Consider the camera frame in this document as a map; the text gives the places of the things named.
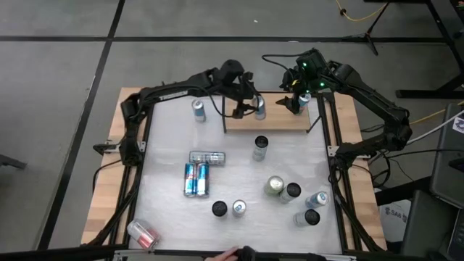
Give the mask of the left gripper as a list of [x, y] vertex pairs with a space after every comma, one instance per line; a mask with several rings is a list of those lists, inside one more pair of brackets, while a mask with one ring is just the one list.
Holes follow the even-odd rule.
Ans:
[[253, 100], [255, 91], [252, 88], [242, 88], [233, 95], [233, 100], [237, 102], [236, 108], [232, 112], [232, 118], [243, 118], [256, 112], [256, 106], [245, 104], [244, 100]]

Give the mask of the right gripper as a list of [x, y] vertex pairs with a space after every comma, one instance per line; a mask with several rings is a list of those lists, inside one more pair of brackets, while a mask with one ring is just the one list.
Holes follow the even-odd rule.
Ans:
[[[282, 78], [281, 89], [297, 96], [310, 94], [310, 81], [312, 73], [303, 69], [288, 69]], [[285, 96], [275, 102], [277, 105], [285, 106], [287, 109], [294, 109], [294, 98]], [[310, 109], [318, 108], [318, 99], [315, 94], [311, 95]]]

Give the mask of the blue silver Red Bull can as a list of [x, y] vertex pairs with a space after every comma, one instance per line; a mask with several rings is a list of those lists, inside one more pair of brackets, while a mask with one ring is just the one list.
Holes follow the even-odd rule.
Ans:
[[196, 196], [196, 164], [188, 162], [184, 168], [184, 189], [185, 196]]
[[199, 163], [196, 170], [196, 195], [199, 197], [206, 197], [209, 195], [210, 166], [207, 163]]
[[328, 202], [329, 196], [325, 191], [318, 191], [305, 199], [305, 205], [309, 209], [324, 207], [328, 204]]
[[311, 100], [310, 93], [301, 94], [298, 96], [298, 110], [297, 115], [301, 115], [306, 109], [307, 104]]
[[232, 213], [235, 217], [242, 217], [244, 216], [245, 212], [247, 210], [247, 204], [244, 200], [242, 199], [237, 199], [233, 204], [232, 204]]
[[262, 96], [256, 96], [253, 100], [253, 106], [255, 107], [255, 118], [257, 120], [264, 120], [266, 117], [266, 111], [265, 111], [265, 100]]
[[206, 120], [206, 113], [204, 110], [204, 103], [201, 100], [195, 99], [191, 103], [194, 119], [197, 122], [204, 122]]

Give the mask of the silver Celsius Arctic Vibe can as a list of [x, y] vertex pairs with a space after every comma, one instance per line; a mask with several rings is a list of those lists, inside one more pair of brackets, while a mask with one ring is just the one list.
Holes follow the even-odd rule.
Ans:
[[254, 151], [252, 157], [255, 161], [263, 161], [268, 149], [269, 140], [266, 136], [258, 136], [254, 140]]
[[283, 204], [287, 204], [298, 198], [302, 193], [302, 189], [298, 183], [288, 183], [279, 193], [279, 200]]
[[209, 165], [224, 166], [226, 161], [225, 152], [190, 151], [189, 162], [207, 163]]
[[212, 214], [215, 217], [225, 217], [228, 212], [228, 206], [224, 201], [216, 201], [212, 204]]
[[315, 210], [305, 210], [294, 215], [294, 223], [297, 226], [317, 225], [320, 222], [320, 214]]

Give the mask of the red silver beverage can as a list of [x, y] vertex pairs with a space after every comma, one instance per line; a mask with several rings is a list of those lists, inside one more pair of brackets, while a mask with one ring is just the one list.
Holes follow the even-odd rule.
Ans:
[[134, 219], [127, 225], [127, 232], [140, 247], [145, 250], [154, 251], [161, 236], [147, 221]]

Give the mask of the green Sanzo Calamansi can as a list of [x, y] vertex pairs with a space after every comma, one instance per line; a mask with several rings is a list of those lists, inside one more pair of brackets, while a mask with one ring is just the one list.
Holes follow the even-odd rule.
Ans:
[[277, 196], [284, 188], [284, 181], [280, 176], [270, 176], [264, 185], [264, 192], [267, 195]]

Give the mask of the black tripod stand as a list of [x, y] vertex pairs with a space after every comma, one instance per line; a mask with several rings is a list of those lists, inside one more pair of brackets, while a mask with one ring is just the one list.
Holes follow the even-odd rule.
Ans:
[[347, 10], [343, 8], [339, 2], [339, 0], [336, 0], [337, 6], [339, 8], [339, 14], [342, 17], [345, 17], [347, 20], [350, 22], [362, 22], [364, 20], [368, 20], [375, 16], [375, 20], [373, 23], [370, 25], [370, 27], [361, 34], [355, 34], [355, 35], [350, 35], [350, 36], [344, 36], [341, 38], [342, 41], [344, 42], [359, 42], [359, 43], [366, 43], [367, 46], [370, 48], [370, 50], [373, 52], [375, 56], [378, 56], [378, 50], [373, 42], [373, 39], [371, 37], [371, 33], [373, 32], [373, 29], [377, 22], [380, 20], [380, 17], [383, 15], [385, 12], [386, 8], [389, 6], [389, 2], [386, 2], [383, 6], [381, 6], [378, 10], [374, 11], [368, 16], [362, 17], [362, 18], [352, 18], [347, 14]]

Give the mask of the person's hand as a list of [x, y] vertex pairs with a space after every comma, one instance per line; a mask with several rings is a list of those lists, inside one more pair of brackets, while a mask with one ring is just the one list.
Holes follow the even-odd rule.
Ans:
[[219, 255], [205, 258], [204, 261], [237, 261], [238, 256], [236, 255], [236, 252], [238, 249], [238, 246], [233, 246]]

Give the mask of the white printed box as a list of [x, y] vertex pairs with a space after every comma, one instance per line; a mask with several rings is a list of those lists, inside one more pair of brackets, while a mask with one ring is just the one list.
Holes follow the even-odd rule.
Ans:
[[403, 240], [410, 206], [411, 201], [406, 199], [378, 207], [386, 241], [398, 242]]

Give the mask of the dark grey computer case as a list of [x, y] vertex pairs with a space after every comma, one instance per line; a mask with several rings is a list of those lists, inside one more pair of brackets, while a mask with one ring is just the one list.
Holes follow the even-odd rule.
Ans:
[[449, 104], [444, 121], [463, 112], [441, 130], [431, 175], [430, 191], [441, 200], [464, 208], [464, 107]]

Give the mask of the black furniture foot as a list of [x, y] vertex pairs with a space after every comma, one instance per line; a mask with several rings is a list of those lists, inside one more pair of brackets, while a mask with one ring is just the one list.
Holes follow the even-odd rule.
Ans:
[[10, 166], [20, 170], [24, 170], [27, 164], [17, 159], [0, 154], [0, 166]]

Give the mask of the black desk frame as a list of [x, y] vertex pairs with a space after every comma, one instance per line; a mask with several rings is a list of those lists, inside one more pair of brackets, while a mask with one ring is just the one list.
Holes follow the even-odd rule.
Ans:
[[457, 50], [455, 40], [452, 38], [448, 29], [446, 29], [442, 18], [439, 16], [432, 0], [363, 0], [365, 2], [385, 2], [386, 7], [391, 3], [401, 4], [425, 4], [428, 7], [431, 16], [434, 19], [442, 39], [449, 47], [453, 57], [456, 60], [460, 73], [453, 79], [446, 82], [443, 86], [435, 90], [396, 90], [397, 98], [401, 99], [464, 99], [464, 91], [459, 91], [459, 87], [464, 84], [464, 58], [461, 57]]

